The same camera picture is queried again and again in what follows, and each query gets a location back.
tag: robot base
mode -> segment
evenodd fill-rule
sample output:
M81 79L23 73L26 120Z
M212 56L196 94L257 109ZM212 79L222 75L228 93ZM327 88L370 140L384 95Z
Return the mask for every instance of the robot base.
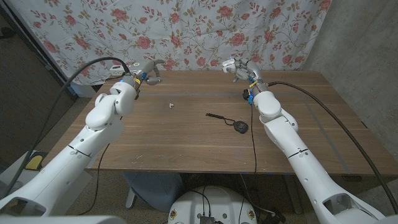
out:
M193 190L203 193L203 187L198 187ZM211 216L209 216L207 200L203 198L203 202L201 194L190 191L174 202L170 209L168 224L213 224L214 222L236 224L239 220L239 214L241 216L240 223L257 223L256 214L254 213L252 205L244 199L242 207L243 196L235 191L227 189L226 187L206 186L204 194L210 203ZM204 213L206 217L202 217L203 203L205 204Z

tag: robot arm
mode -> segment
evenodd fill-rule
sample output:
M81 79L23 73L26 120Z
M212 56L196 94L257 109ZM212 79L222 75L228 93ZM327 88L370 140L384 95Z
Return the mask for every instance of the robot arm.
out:
M270 140L285 154L303 185L321 223L375 223L385 216L336 184L297 134L292 115L282 109L268 91L252 61L234 59L223 63L224 72L236 74L236 80L249 80L249 102L260 112L260 122Z
M123 132L122 116L132 113L134 99L143 81L149 85L161 82L156 68L161 60L135 63L110 95L100 94L95 107L87 114L86 125L72 142L52 159L30 182L0 201L0 214L49 216L88 163L107 144ZM147 75L155 70L156 78Z

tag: gray wall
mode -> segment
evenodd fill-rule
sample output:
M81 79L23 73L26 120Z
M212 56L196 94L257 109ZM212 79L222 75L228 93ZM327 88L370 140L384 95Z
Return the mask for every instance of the gray wall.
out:
M398 161L398 1L333 0L303 70L322 72Z
M0 27L10 27L2 16ZM61 86L18 35L0 40L0 76L0 169L3 169L33 145ZM43 136L72 104L73 99L66 92L62 94Z

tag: table leg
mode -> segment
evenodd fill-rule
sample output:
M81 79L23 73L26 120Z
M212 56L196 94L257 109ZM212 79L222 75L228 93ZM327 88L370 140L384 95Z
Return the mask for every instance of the table leg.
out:
M136 201L137 196L135 193L131 190L131 187L129 186L129 194L127 195L127 200L126 200L126 208L130 209L134 206L134 202Z
M301 201L299 197L299 192L297 191L297 186L294 181L293 175L284 175L285 185L289 193L290 199L293 204L293 210L296 214L303 213L303 207L301 206Z

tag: backdrop fabric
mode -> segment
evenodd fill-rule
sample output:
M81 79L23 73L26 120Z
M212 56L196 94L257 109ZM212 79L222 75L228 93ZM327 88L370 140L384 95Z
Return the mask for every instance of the backdrop fabric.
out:
M220 70L230 56L261 70L300 70L331 0L13 0L66 76L99 57L163 59L160 70ZM97 85L115 62L74 82Z

